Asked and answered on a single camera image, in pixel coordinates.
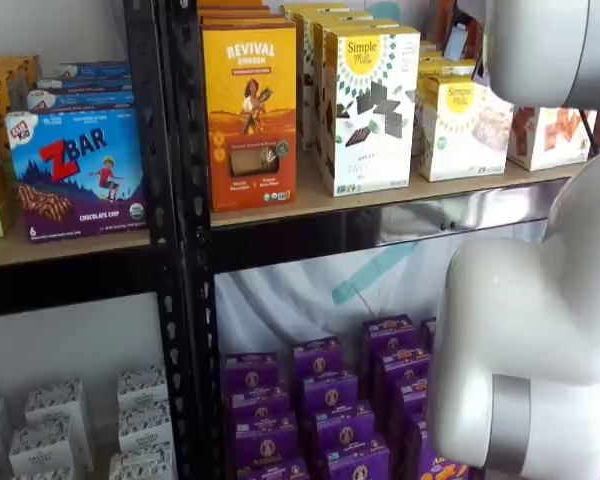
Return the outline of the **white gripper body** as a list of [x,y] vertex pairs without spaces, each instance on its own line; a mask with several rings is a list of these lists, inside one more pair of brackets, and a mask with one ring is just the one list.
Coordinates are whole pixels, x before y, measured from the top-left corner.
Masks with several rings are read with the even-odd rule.
[[454,61],[475,60],[478,57],[479,44],[480,24],[478,22],[456,23],[450,27],[443,56]]

